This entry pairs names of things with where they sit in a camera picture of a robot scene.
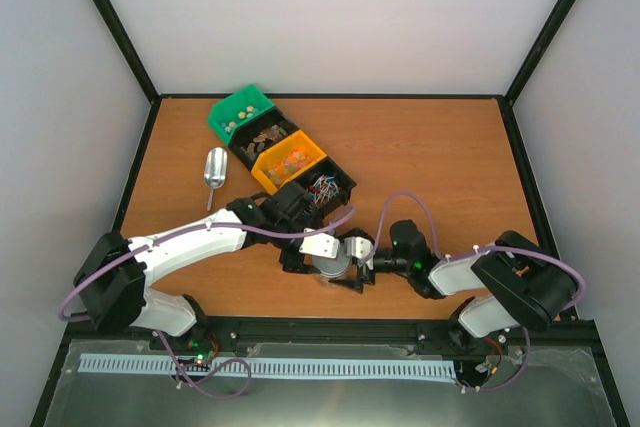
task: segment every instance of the white perforated rail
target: white perforated rail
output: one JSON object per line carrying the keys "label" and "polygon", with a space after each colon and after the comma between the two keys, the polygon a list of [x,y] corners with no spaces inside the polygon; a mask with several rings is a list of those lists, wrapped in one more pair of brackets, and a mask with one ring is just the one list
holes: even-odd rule
{"label": "white perforated rail", "polygon": [[[218,357],[215,368],[230,357]],[[252,376],[257,379],[345,380],[395,379],[451,382],[455,377],[453,362],[438,360],[335,360],[246,358]],[[192,375],[205,375],[209,369],[188,367]],[[78,372],[109,374],[175,374],[175,366],[165,355],[82,354]],[[216,375],[244,377],[245,368],[238,362],[225,366]]]}

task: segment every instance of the wooden tabletop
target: wooden tabletop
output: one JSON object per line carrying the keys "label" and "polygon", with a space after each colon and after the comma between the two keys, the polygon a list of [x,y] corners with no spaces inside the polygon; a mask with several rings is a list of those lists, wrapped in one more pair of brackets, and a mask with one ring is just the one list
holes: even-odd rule
{"label": "wooden tabletop", "polygon": [[[435,217],[444,253],[517,230],[535,240],[516,167],[494,100],[273,99],[357,183],[358,209],[346,228],[371,235],[385,199],[394,191],[419,195]],[[222,142],[206,120],[213,99],[166,99],[151,134],[133,191],[123,235],[159,233],[207,215],[203,180],[207,153]],[[227,181],[214,210],[261,190],[229,155]],[[394,201],[388,227],[411,218],[429,224],[411,199]],[[173,295],[190,294],[209,315],[445,319],[470,293],[444,300],[419,297],[405,280],[379,275],[364,294],[285,274],[272,246],[254,246],[181,269],[154,284]]]}

